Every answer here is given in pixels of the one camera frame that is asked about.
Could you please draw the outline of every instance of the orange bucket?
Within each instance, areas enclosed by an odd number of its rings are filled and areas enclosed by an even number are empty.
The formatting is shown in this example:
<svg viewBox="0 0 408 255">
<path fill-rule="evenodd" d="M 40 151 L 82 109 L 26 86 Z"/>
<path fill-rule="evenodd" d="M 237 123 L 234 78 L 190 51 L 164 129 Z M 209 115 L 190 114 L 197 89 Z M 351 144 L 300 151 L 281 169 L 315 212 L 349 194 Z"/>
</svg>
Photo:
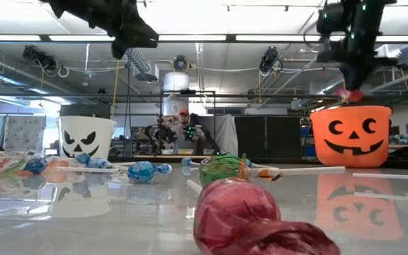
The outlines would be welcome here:
<svg viewBox="0 0 408 255">
<path fill-rule="evenodd" d="M 317 158 L 328 166 L 378 167 L 388 158 L 391 110 L 348 106 L 311 114 Z"/>
</svg>

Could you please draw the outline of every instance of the ceiling light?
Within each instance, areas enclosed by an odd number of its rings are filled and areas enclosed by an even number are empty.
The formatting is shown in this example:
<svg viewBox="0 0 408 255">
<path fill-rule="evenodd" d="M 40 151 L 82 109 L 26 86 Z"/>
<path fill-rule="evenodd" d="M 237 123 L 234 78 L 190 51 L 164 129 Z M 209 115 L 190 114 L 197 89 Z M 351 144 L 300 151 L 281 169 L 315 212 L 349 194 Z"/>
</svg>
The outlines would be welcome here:
<svg viewBox="0 0 408 255">
<path fill-rule="evenodd" d="M 306 35 L 308 43 L 318 42 L 320 35 Z M 304 42 L 303 35 L 237 35 L 238 41 L 261 41 L 261 42 Z"/>
<path fill-rule="evenodd" d="M 226 35 L 160 35 L 159 41 L 224 41 Z"/>
<path fill-rule="evenodd" d="M 50 35 L 52 41 L 63 42 L 110 42 L 114 40 L 107 35 Z"/>
<path fill-rule="evenodd" d="M 377 43 L 408 42 L 408 35 L 381 35 L 375 41 Z"/>
<path fill-rule="evenodd" d="M 0 41 L 41 41 L 39 35 L 0 35 Z"/>
</svg>

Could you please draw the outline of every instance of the white bucket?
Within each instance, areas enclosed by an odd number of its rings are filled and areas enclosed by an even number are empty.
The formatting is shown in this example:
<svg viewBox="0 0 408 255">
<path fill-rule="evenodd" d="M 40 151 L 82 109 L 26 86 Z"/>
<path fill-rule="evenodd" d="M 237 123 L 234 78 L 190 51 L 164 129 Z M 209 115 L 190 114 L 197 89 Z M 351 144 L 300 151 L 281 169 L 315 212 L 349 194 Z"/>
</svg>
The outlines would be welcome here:
<svg viewBox="0 0 408 255">
<path fill-rule="evenodd" d="M 59 117 L 61 157 L 87 153 L 93 158 L 107 159 L 116 122 L 94 117 Z"/>
</svg>

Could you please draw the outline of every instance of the reflective table surface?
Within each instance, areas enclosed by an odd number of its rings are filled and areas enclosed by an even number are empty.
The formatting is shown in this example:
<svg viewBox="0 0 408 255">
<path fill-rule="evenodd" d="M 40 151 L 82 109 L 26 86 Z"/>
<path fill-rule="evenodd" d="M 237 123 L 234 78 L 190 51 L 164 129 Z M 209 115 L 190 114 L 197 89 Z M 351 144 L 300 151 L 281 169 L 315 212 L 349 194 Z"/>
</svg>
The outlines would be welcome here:
<svg viewBox="0 0 408 255">
<path fill-rule="evenodd" d="M 192 235 L 198 195 L 172 164 L 153 184 L 110 174 L 48 173 L 0 178 L 0 254 L 200 254 Z M 304 167 L 277 165 L 279 168 Z M 287 221 L 321 227 L 342 254 L 408 255 L 408 180 L 353 173 L 252 180 L 276 198 Z"/>
</svg>

